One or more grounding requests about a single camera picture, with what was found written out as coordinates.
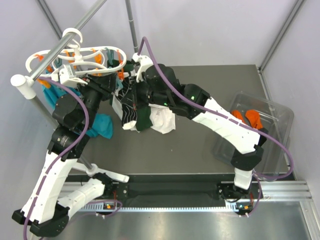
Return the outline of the black white striped sock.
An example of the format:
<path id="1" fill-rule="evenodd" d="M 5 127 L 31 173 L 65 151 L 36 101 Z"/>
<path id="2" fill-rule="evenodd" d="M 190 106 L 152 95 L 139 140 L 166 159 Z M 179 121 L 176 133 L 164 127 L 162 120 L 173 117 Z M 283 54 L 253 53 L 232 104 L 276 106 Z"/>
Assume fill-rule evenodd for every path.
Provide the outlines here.
<path id="1" fill-rule="evenodd" d="M 133 92 L 132 84 L 128 79 L 124 79 L 122 82 L 123 88 L 120 89 L 115 96 L 122 104 L 133 106 Z"/>

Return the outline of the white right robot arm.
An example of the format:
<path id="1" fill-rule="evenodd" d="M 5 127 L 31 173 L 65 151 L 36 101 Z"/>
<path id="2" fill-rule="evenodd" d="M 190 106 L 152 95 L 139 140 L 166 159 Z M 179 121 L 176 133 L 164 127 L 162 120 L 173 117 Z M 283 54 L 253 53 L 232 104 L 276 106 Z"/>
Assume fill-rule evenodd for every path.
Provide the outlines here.
<path id="1" fill-rule="evenodd" d="M 234 167 L 233 192 L 245 198 L 252 191 L 254 168 L 262 160 L 265 137 L 256 129 L 222 108 L 200 86 L 183 84 L 171 67 L 148 65 L 142 72 L 124 73 L 123 89 L 130 107 L 154 105 L 185 117 L 212 130 L 234 147 L 231 165 Z"/>

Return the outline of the white and green shirt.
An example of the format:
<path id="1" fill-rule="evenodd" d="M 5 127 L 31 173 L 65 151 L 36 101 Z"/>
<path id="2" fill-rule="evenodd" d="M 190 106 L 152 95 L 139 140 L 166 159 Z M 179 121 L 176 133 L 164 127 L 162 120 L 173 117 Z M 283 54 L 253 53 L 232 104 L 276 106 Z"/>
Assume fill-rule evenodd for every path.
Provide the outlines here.
<path id="1" fill-rule="evenodd" d="M 128 66 L 118 73 L 118 78 L 116 80 L 117 87 L 115 94 L 110 101 L 110 104 L 120 118 L 121 123 L 123 115 L 122 103 L 117 100 L 116 96 L 118 95 L 118 91 L 123 88 L 122 82 L 124 79 L 136 79 L 134 76 L 136 72 L 133 63 L 128 61 L 127 64 Z M 159 133 L 167 134 L 176 129 L 175 115 L 167 106 L 161 106 L 154 103 L 140 109 L 134 108 L 134 110 L 136 110 L 137 113 L 137 123 L 130 131 L 142 132 L 151 128 Z"/>

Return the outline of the white clip hanger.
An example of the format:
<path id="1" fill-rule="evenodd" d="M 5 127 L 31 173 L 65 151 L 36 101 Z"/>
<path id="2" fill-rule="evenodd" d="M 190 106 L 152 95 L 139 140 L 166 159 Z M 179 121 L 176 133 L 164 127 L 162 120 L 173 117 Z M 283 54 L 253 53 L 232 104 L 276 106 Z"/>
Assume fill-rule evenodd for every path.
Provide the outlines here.
<path id="1" fill-rule="evenodd" d="M 76 28 L 66 28 L 62 35 L 76 34 L 79 36 L 79 41 L 72 39 L 62 49 L 60 53 L 51 60 L 44 70 L 40 71 L 41 77 L 50 77 L 57 75 L 63 68 L 63 65 L 68 65 L 72 70 L 76 67 L 87 67 L 86 70 L 76 70 L 75 74 L 78 76 L 85 74 L 92 74 L 101 76 L 102 74 L 109 74 L 122 71 L 124 68 L 127 55 L 125 52 L 115 46 L 93 46 L 81 47 L 83 43 L 83 35 Z"/>

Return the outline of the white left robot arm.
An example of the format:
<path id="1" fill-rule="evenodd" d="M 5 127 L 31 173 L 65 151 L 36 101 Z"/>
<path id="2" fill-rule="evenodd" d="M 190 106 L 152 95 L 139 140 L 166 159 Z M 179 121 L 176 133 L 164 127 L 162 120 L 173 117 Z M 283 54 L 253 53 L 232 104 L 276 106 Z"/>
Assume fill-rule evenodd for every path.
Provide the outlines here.
<path id="1" fill-rule="evenodd" d="M 37 183 L 27 203 L 12 214 L 12 219 L 23 226 L 24 239 L 28 238 L 28 231 L 40 238 L 56 237 L 75 213 L 97 198 L 109 198 L 114 209 L 118 206 L 115 177 L 100 169 L 71 194 L 59 196 L 90 139 L 87 133 L 94 125 L 103 95 L 91 86 L 81 86 L 77 94 L 51 78 L 43 80 L 63 89 L 65 94 L 55 102 L 52 116 L 58 127 L 51 136 Z"/>

